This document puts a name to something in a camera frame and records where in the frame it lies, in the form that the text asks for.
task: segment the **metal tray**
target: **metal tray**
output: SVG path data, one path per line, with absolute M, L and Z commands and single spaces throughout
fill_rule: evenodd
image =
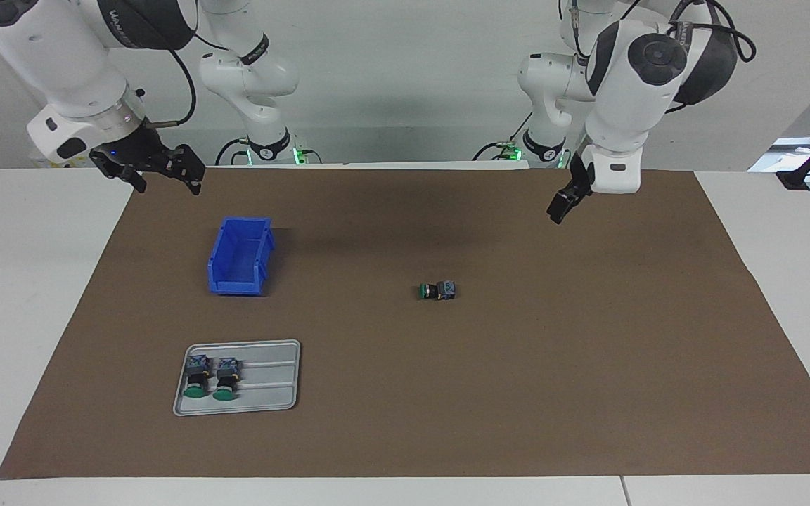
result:
M 299 387 L 299 353 L 302 345 L 295 339 L 279 342 L 241 342 L 194 344 L 186 349 L 180 366 L 180 380 L 174 397 L 177 416 L 246 413 L 247 411 L 288 410 L 295 406 Z M 208 395 L 202 399 L 184 397 L 184 366 L 190 355 L 207 355 L 212 359 L 212 377 Z M 218 358 L 232 356 L 241 364 L 236 399 L 218 401 L 212 393 L 218 384 L 214 367 Z

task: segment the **blue bin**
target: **blue bin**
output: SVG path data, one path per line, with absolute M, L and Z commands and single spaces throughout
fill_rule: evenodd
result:
M 273 249 L 270 218 L 224 218 L 208 260 L 213 294 L 260 295 Z

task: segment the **robotic arm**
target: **robotic arm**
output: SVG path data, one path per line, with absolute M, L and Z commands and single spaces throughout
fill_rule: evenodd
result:
M 533 54 L 520 68 L 521 89 L 533 103 L 524 145 L 544 162 L 556 159 L 572 122 L 562 100 L 595 102 L 571 159 L 571 183 L 549 207 L 556 223 L 594 192 L 639 189 L 649 131 L 672 102 L 694 105 L 724 87 L 739 54 L 734 38 L 742 36 L 713 0 L 639 2 L 666 23 L 611 22 L 616 0 L 566 1 L 571 17 L 560 33 L 576 55 Z
M 295 90 L 295 68 L 268 53 L 250 1 L 204 0 L 202 6 L 224 46 L 202 59 L 203 80 L 239 111 L 261 158 L 284 158 L 290 135 L 272 97 Z M 145 172 L 200 192 L 205 164 L 189 146 L 164 147 L 157 132 L 189 120 L 195 93 L 190 78 L 193 106 L 185 118 L 149 122 L 139 100 L 144 92 L 131 90 L 110 64 L 108 48 L 167 49 L 180 61 L 175 51 L 193 35 L 177 0 L 0 0 L 0 54 L 47 99 L 27 126 L 33 143 L 55 162 L 89 150 L 104 176 L 140 193 Z M 185 67 L 184 73 L 189 78 Z

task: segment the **brown table surface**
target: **brown table surface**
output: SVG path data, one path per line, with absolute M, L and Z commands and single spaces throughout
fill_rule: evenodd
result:
M 149 176 L 0 477 L 809 474 L 810 378 L 694 175 L 559 227 L 566 178 Z M 266 297 L 208 291 L 228 215 L 274 220 Z M 292 410 L 174 416 L 187 346 L 265 339 L 302 343 Z

